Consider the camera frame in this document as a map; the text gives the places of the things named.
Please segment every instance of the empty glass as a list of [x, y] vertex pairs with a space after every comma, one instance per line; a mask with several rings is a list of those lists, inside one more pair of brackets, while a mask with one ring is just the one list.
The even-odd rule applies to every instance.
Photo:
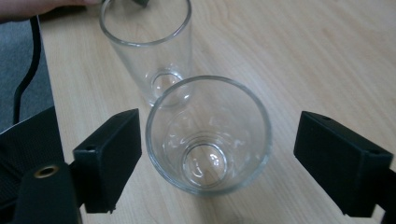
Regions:
[[148, 154], [157, 171], [197, 195], [245, 186], [267, 163], [271, 139], [264, 105], [226, 77], [178, 82], [151, 108], [146, 128]]
[[190, 0], [106, 0], [100, 25], [149, 104], [190, 76]]

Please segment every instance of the transparent tumbler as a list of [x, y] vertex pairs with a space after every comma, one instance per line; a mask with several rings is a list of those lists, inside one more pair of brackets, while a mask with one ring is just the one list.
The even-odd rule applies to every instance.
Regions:
[[262, 102], [226, 77], [199, 76], [169, 88], [148, 116], [148, 155], [171, 184], [214, 196], [249, 183], [271, 150]]
[[100, 25], [149, 104], [190, 76], [190, 0], [106, 0]]

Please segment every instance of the hand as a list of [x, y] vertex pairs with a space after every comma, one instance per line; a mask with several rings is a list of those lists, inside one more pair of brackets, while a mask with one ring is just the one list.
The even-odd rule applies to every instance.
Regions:
[[0, 0], [0, 23], [27, 20], [56, 7], [87, 6], [101, 2], [101, 0]]

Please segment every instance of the wood grain surface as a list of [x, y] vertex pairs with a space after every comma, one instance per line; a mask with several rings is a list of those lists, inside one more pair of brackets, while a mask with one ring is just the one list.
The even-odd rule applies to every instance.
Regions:
[[379, 207], [373, 218], [343, 216], [292, 151], [306, 110], [396, 153], [396, 2], [191, 3], [193, 73], [235, 79], [259, 96], [273, 126], [272, 157], [230, 195], [200, 198], [168, 184], [144, 143], [150, 107], [102, 33], [99, 7], [63, 9], [42, 18], [41, 29], [66, 160], [112, 115], [139, 108], [141, 118], [143, 156], [117, 210], [83, 213], [84, 223], [379, 223]]

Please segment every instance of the gray carpet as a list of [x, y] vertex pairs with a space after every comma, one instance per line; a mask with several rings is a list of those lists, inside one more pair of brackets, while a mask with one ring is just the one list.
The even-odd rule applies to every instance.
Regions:
[[[33, 54], [29, 21], [0, 24], [0, 132], [12, 126], [14, 91], [26, 75]], [[21, 98], [21, 120], [53, 105], [44, 49], [35, 78]]]

